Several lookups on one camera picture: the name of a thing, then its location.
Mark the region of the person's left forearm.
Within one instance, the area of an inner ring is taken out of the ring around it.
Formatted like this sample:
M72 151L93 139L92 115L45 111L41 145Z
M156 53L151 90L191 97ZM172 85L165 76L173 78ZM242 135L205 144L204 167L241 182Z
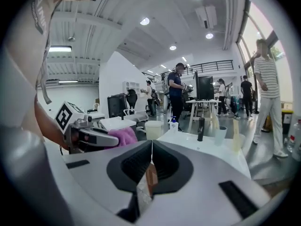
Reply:
M68 150L68 145L63 140L62 132L56 125L55 121L49 117L42 108L38 102L37 95L35 96L34 100L34 112L42 135L50 141L60 145L63 149Z

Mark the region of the black bin with yellow lid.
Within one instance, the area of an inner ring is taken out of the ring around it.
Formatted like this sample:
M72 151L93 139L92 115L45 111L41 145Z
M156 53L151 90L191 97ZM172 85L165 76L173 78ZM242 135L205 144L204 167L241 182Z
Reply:
M293 110L282 109L282 133L288 134L291 121L292 121Z

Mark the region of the black mezzanine railing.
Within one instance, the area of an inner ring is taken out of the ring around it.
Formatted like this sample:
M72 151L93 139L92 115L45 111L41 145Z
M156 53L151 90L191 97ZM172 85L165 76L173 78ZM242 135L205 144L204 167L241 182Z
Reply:
M202 74L202 73L213 73L213 72L223 73L228 71L234 71L233 60L221 60L221 61L195 64L191 66L186 65L186 69L183 72L183 76L188 77L194 75L195 72ZM152 82L161 81L162 78L169 75L169 73L170 73L169 70L163 73L142 72L142 74L145 75Z

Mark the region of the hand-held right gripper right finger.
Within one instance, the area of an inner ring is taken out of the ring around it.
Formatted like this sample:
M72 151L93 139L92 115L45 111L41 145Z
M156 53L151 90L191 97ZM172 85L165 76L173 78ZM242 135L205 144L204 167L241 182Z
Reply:
M155 140L152 160L158 183L138 226L238 226L270 201L216 156Z

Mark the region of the black-framed glass window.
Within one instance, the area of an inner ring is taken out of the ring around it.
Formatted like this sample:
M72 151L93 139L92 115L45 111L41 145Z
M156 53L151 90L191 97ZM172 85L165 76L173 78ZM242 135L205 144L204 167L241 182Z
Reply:
M281 41L265 15L251 1L245 0L243 20L238 33L237 46L248 77L253 77L253 59L256 53L256 40L265 39L269 55L274 59L280 75L287 76L290 72Z

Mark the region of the purple cloth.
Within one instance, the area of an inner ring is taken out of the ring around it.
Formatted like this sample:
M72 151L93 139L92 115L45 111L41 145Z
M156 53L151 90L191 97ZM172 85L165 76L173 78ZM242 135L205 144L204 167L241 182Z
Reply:
M108 135L118 139L119 142L116 147L131 145L138 142L136 134L131 127L109 130Z

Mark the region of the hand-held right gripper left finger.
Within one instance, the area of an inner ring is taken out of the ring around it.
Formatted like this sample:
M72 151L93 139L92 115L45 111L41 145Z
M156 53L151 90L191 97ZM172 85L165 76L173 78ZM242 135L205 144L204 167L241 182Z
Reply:
M141 215L137 186L152 154L152 142L64 156L82 189L110 213L134 223Z

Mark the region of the white ceiling air conditioner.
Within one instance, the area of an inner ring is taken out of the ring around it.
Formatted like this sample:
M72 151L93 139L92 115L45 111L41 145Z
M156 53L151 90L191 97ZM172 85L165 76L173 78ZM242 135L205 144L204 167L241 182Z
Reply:
M215 6L201 6L195 9L201 27L213 29L217 25L217 15Z

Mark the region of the grey plastic cup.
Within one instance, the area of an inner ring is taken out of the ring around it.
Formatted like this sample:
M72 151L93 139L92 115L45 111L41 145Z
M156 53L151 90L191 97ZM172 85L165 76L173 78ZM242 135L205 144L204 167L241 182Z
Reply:
M219 126L219 128L215 129L214 145L221 146L225 139L226 133L227 128L225 126Z

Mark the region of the cream plastic trash bin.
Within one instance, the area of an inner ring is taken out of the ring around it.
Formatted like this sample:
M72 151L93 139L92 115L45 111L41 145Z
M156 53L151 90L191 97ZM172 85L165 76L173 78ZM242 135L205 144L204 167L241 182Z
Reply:
M147 140L156 140L162 136L162 126L161 121L147 121L145 123L145 133Z

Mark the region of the brown wooden vanity cabinet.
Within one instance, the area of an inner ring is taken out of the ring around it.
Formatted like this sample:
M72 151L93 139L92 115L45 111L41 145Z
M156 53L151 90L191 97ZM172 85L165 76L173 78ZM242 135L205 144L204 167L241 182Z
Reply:
M137 185L137 201L140 215L142 215L151 205L153 200L153 189L157 183L158 176L155 165L150 163Z

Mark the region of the white rectangular sink top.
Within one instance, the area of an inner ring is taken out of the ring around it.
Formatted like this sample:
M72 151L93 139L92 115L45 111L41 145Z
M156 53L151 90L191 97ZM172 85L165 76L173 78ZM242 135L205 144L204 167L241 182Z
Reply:
M119 130L127 127L135 127L136 122L132 120L122 119L121 117L113 117L108 119L101 119L100 125L103 129L110 130Z

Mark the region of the black slim bottle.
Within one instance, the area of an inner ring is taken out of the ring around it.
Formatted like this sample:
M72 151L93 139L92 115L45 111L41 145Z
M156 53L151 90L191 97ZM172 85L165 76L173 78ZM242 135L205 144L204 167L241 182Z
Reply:
M203 141L204 136L204 126L205 126L205 118L201 117L198 121L198 138L197 141Z

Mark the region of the black computer monitor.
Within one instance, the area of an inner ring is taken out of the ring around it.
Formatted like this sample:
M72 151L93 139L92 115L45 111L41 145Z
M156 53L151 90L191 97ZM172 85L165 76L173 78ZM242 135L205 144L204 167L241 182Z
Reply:
M212 100L214 99L214 86L212 76L199 76L195 71L194 78L196 81L197 100Z

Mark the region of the pack of clear water bottles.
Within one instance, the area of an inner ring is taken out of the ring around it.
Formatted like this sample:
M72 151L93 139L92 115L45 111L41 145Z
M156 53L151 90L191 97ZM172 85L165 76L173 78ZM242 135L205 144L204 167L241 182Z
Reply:
M296 161L301 162L301 119L294 124L286 148Z

